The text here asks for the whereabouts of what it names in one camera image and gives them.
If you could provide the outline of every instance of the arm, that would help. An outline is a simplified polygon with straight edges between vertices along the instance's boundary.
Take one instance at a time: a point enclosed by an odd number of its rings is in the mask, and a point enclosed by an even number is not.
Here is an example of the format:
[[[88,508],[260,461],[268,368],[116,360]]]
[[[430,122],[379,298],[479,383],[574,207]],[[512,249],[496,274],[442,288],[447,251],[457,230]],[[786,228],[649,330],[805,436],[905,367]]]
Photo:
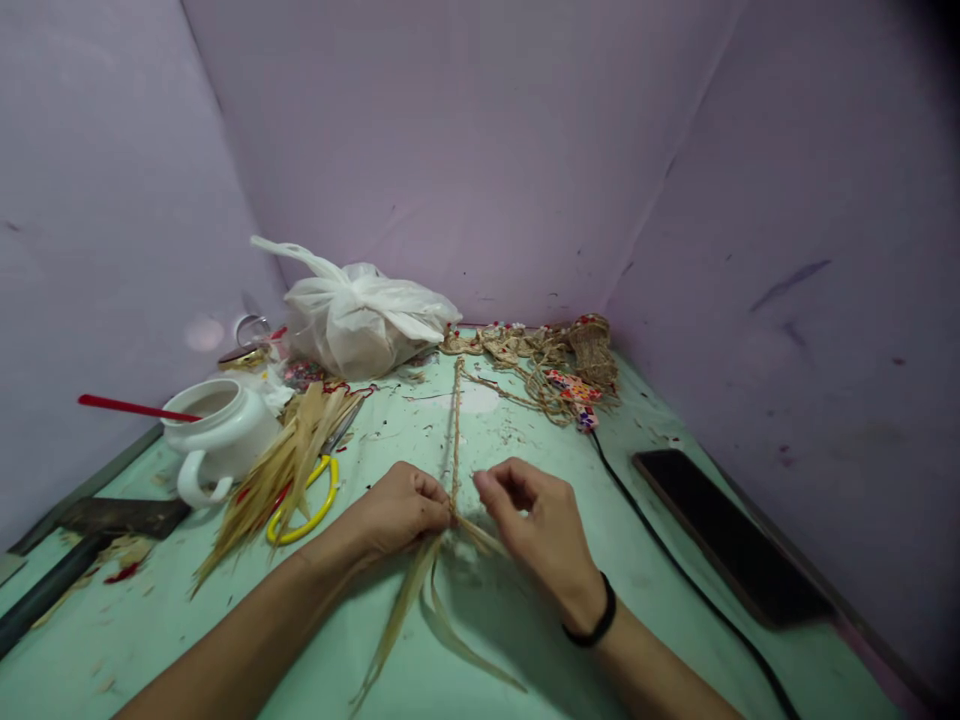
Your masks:
[[[255,718],[351,581],[449,527],[448,503],[434,478],[395,464],[116,717]]]
[[[504,545],[556,603],[564,626],[576,635],[592,633],[607,595],[573,488],[516,458],[476,473],[474,483]],[[740,717],[619,599],[613,625],[590,652],[633,717]]]

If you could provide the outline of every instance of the hammer head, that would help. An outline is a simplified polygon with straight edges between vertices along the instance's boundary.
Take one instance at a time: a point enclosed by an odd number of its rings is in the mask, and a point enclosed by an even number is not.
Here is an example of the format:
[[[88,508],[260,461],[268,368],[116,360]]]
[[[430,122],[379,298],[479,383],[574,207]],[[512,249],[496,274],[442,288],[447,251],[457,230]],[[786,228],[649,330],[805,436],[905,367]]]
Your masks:
[[[137,533],[164,540],[189,514],[190,506],[179,499],[81,498],[60,516],[57,525],[81,535]]]

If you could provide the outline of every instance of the hand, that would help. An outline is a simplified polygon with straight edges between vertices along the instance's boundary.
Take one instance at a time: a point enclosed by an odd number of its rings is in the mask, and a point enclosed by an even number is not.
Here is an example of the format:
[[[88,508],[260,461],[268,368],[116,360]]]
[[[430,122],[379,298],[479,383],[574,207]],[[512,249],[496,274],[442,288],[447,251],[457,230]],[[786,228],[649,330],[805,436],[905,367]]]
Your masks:
[[[567,629],[593,632],[606,608],[606,588],[569,483],[517,458],[474,473],[473,482],[503,544],[558,604]]]
[[[446,530],[451,521],[450,498],[440,483],[398,462],[317,540],[337,538],[357,553],[356,562],[368,567],[415,547],[427,534]]]

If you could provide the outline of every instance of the red handle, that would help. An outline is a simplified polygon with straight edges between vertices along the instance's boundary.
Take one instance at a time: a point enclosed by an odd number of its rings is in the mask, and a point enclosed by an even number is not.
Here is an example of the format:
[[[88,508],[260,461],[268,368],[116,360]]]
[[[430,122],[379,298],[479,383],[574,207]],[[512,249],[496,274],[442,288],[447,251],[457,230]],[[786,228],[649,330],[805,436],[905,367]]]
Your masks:
[[[110,398],[97,397],[96,395],[81,395],[77,398],[81,405],[89,407],[99,407],[104,410],[119,410],[120,412],[130,412],[135,415],[148,415],[149,417],[159,417],[165,420],[178,420],[179,422],[196,422],[203,418],[197,415],[184,415],[183,413],[172,413],[159,408],[151,408],[146,405],[135,405],[134,403],[125,403],[120,400],[111,400]]]

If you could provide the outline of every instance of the left hand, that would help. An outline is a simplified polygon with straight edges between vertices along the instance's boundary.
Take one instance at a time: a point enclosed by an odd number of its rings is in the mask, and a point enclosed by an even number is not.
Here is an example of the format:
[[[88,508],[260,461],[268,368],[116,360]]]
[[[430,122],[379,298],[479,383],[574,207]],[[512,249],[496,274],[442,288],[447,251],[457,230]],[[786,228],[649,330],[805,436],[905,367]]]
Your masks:
[[[436,478],[398,462],[316,541],[339,536],[367,567],[416,547],[424,536],[446,530],[452,520],[450,498]]]

